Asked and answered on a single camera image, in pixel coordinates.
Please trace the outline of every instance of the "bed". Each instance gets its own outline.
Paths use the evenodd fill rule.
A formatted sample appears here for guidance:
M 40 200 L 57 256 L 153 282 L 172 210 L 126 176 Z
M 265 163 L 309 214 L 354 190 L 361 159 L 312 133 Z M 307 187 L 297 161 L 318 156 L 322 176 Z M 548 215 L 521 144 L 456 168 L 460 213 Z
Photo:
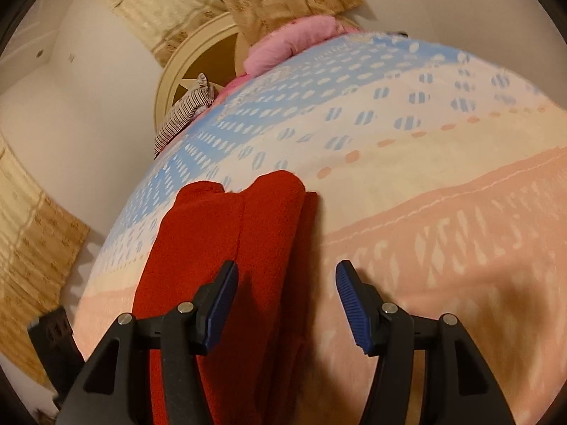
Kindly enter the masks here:
M 170 59 L 157 126 L 214 50 L 228 67 L 210 80 L 222 87 L 236 76 L 246 46 L 221 17 Z M 342 313 L 334 270 L 344 259 L 409 313 L 456 314 L 517 423 L 539 420 L 567 378 L 567 114 L 535 85 L 470 53 L 381 33 L 340 36 L 288 59 L 160 154 L 79 303 L 83 354 L 130 311 L 181 187 L 211 180 L 240 191 L 279 169 L 321 199 L 313 350 L 295 423 L 358 423 L 367 398 L 376 360 L 352 342 Z

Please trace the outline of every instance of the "pillow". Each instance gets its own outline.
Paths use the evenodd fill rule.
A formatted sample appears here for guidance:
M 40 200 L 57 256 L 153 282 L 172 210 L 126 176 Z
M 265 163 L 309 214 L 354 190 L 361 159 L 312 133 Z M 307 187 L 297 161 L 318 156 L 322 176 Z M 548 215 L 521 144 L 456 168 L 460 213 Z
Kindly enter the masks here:
M 202 107 L 210 107 L 214 100 L 214 88 L 203 73 L 199 73 L 194 87 L 189 89 L 169 109 L 155 136 L 154 153 L 157 158 L 169 142 L 185 129 L 195 118 L 195 113 Z
M 350 32 L 350 28 L 345 28 L 333 16 L 296 19 L 266 35 L 250 48 L 245 60 L 246 73 L 252 77 L 259 76 L 311 46 Z
M 195 112 L 195 115 L 193 116 L 193 121 L 191 122 L 196 123 L 201 118 L 205 117 L 206 116 L 205 112 L 208 112 L 209 110 L 213 110 L 217 105 L 221 105 L 222 103 L 224 103 L 225 99 L 229 95 L 231 95 L 231 93 L 235 92 L 237 89 L 240 89 L 242 85 L 244 85 L 247 81 L 251 79 L 252 77 L 245 73 L 243 75 L 237 76 L 232 81 L 230 81 L 220 92 L 217 93 L 217 91 L 215 90 L 215 97 L 212 106 L 202 107 L 199 110 L 197 110 Z
M 200 119 L 207 110 L 209 110 L 213 105 L 215 105 L 217 98 L 219 97 L 220 93 L 217 93 L 217 89 L 216 87 L 214 87 L 214 85 L 212 83 L 209 83 L 209 95 L 211 96 L 211 98 L 213 99 L 213 104 L 212 105 L 203 105 L 201 107 L 199 107 L 197 110 L 195 110 L 195 113 L 193 115 L 193 119 L 191 120 L 191 123 L 195 123 L 195 121 L 197 121 L 198 119 Z

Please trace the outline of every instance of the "blue polka dot pattern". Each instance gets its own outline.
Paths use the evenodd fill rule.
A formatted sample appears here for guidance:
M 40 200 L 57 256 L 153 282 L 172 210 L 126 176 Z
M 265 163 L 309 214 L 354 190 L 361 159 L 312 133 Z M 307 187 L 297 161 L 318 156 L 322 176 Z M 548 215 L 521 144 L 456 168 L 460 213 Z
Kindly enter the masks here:
M 188 183 L 242 190 L 242 171 L 293 171 L 365 139 L 439 127 L 447 116 L 466 117 L 488 103 L 517 104 L 519 81 L 468 53 L 399 36 L 345 35 L 312 47 L 249 81 L 175 138 L 130 196 L 103 250 L 124 234 L 123 260 L 146 250 L 141 231 L 151 224 L 157 234 L 154 213 Z M 527 83 L 520 89 L 539 94 Z

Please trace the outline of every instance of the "metal rivet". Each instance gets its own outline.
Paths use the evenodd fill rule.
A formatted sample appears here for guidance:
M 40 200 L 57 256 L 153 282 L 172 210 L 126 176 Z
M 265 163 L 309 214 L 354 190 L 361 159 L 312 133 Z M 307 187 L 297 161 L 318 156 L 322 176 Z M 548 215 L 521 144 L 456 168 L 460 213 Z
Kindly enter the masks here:
M 382 304 L 382 310 L 386 313 L 396 313 L 398 311 L 398 306 L 393 302 L 385 302 Z
M 193 311 L 195 306 L 191 302 L 181 302 L 178 305 L 178 312 L 179 313 L 189 313 Z
M 129 313 L 123 313 L 118 316 L 118 324 L 125 325 L 132 321 L 132 315 Z
M 457 317 L 455 315 L 447 313 L 447 314 L 443 315 L 443 322 L 445 324 L 448 324 L 449 326 L 454 326 L 459 322 L 459 320 L 457 319 Z

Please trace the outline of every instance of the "striped pillow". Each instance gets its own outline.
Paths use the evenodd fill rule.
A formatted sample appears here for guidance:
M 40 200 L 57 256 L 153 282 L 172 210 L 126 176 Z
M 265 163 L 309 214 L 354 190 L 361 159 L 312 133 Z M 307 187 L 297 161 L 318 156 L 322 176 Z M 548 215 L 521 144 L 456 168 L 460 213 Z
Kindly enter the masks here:
M 214 91 L 203 73 L 199 73 L 195 86 L 189 89 L 169 109 L 155 136 L 154 153 L 157 158 L 161 151 L 177 134 L 185 129 L 195 118 L 195 113 L 202 107 L 210 107 L 214 101 Z

